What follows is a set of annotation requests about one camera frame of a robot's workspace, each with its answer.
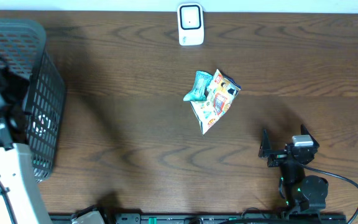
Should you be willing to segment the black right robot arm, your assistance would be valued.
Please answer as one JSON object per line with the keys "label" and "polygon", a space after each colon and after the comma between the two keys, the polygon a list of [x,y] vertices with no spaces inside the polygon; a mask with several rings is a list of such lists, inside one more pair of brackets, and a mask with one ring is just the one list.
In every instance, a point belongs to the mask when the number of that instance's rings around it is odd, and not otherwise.
{"label": "black right robot arm", "polygon": [[316,175],[306,175],[306,165],[318,152],[319,143],[307,128],[301,125],[301,134],[292,137],[292,142],[283,149],[275,150],[266,130],[262,131],[262,142],[258,156],[267,159],[268,167],[278,167],[281,172],[280,195],[286,200],[288,208],[283,216],[318,214],[326,208],[328,181]]}

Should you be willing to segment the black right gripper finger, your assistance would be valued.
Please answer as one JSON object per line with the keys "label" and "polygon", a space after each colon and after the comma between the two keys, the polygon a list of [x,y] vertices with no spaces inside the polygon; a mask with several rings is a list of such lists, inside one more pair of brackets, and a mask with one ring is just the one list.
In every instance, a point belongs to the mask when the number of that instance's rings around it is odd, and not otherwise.
{"label": "black right gripper finger", "polygon": [[301,129],[301,134],[308,135],[311,138],[311,140],[313,141],[313,146],[316,148],[319,148],[318,141],[312,136],[312,134],[308,131],[308,129],[306,128],[306,126],[304,124],[301,124],[300,129]]}
{"label": "black right gripper finger", "polygon": [[259,158],[266,158],[272,153],[272,147],[270,144],[269,135],[267,133],[266,129],[263,129],[262,131],[262,141],[260,144],[260,149],[258,153]]}

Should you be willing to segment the yellow printed bag pack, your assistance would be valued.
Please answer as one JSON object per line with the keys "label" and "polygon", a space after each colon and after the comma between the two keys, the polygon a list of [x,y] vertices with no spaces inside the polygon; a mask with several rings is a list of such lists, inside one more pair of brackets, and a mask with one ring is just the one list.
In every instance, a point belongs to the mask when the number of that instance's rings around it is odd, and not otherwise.
{"label": "yellow printed bag pack", "polygon": [[241,91],[241,86],[219,69],[212,76],[213,79],[205,91],[206,101],[189,101],[202,134],[206,134],[227,113]]}

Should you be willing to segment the teal snack packet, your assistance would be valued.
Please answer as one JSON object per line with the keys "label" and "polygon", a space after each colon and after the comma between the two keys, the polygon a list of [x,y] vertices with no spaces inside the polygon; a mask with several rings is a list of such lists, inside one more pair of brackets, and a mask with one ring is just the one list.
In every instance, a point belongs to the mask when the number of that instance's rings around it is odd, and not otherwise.
{"label": "teal snack packet", "polygon": [[196,71],[193,88],[183,97],[183,101],[206,101],[205,91],[212,79],[208,72]]}

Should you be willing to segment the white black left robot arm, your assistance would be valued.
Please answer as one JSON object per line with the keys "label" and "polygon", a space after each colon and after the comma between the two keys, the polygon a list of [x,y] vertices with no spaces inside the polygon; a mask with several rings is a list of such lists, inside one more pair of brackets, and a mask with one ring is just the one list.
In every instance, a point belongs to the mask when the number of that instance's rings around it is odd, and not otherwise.
{"label": "white black left robot arm", "polygon": [[65,84],[48,57],[25,74],[0,54],[0,223],[111,221],[95,206],[50,215],[42,200],[38,184],[53,171],[65,98]]}

